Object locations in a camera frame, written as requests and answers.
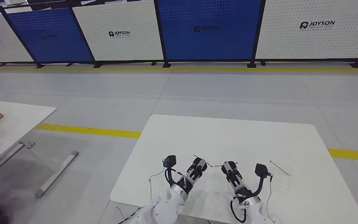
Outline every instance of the white tabletop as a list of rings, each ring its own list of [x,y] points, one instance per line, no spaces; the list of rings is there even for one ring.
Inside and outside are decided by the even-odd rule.
[[[35,128],[55,112],[55,110],[56,108],[47,106],[0,101],[0,113],[4,115],[0,119],[0,155],[11,149],[25,134]]]
[[[272,160],[291,167],[288,190],[280,185],[282,179],[274,177],[268,207],[283,223],[337,224],[358,220],[353,196],[317,130],[309,124],[152,115],[111,192],[111,200],[146,205],[150,201],[148,179],[162,170],[162,159],[176,155],[174,169],[185,172],[195,159],[192,154],[211,165],[238,162],[238,170],[252,191],[259,181],[254,173],[256,163],[270,167]],[[266,179],[259,195],[264,203],[269,195],[268,183]],[[152,179],[152,188],[153,198],[163,195],[168,188],[164,174]],[[208,167],[180,213],[237,223],[229,207],[233,195],[221,169]]]

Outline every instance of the pegboard panel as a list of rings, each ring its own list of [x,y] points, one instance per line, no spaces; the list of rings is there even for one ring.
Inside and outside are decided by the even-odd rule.
[[[68,8],[8,14],[38,62],[84,62],[92,57]]]
[[[163,60],[154,3],[112,3],[73,9],[96,60]]]
[[[261,0],[158,0],[169,60],[250,59]]]
[[[357,0],[266,0],[256,58],[357,58],[357,24]]]
[[[2,14],[0,14],[0,62],[33,62]]]

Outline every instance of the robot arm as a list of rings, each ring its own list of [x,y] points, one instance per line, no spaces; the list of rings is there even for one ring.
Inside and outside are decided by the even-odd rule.
[[[263,180],[267,176],[273,177],[273,174],[269,173],[267,167],[262,164],[257,164],[255,173],[260,177],[260,183],[257,190],[253,193],[250,188],[244,183],[240,172],[237,170],[236,164],[233,161],[225,162],[222,166],[222,172],[226,175],[227,181],[234,189],[235,197],[238,199],[240,207],[244,209],[244,219],[240,220],[233,209],[233,200],[230,202],[230,208],[237,221],[240,223],[246,223],[247,217],[252,224],[280,224],[280,221],[273,221],[262,214],[263,203],[258,195],[262,190]]]
[[[182,175],[182,178],[175,182],[172,179],[172,171],[174,170],[172,167],[175,164],[175,156],[168,156],[163,160],[163,166],[167,168],[166,173],[168,173],[166,178],[170,184],[167,189],[167,198],[162,200],[161,197],[158,197],[150,202],[128,220],[128,224],[175,224],[177,222],[178,206],[185,204],[195,182],[208,166],[205,160],[196,158],[187,170],[186,175]]]

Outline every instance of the logo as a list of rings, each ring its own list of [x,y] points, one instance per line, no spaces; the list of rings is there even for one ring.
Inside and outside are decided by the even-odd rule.
[[[43,40],[51,40],[51,39],[58,38],[58,35],[55,35],[55,34],[41,35],[41,38],[42,38]]]
[[[110,37],[112,38],[116,38],[116,37],[121,37],[121,36],[129,36],[130,32],[129,31],[109,31],[108,34],[110,35]]]
[[[317,21],[317,22],[302,22],[300,29],[312,29],[312,30],[331,30],[336,21]]]
[[[220,26],[194,26],[194,32],[220,30]]]
[[[303,23],[301,23],[300,29],[302,29],[302,28],[306,29],[307,26],[308,26],[308,22],[303,22]]]

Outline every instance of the concrete floor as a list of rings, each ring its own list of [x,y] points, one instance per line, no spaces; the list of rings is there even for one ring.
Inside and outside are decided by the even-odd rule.
[[[267,64],[275,67],[349,68],[345,63]],[[356,72],[0,71],[0,101],[54,106],[57,111],[45,121],[50,124],[141,131],[152,114],[307,123],[328,148],[351,150],[358,150],[357,86]],[[109,195],[136,139],[46,130],[28,137],[36,146],[0,169],[0,204],[12,223],[121,221]],[[35,199],[38,187],[73,150],[79,157]],[[334,161],[358,201],[358,160]]]

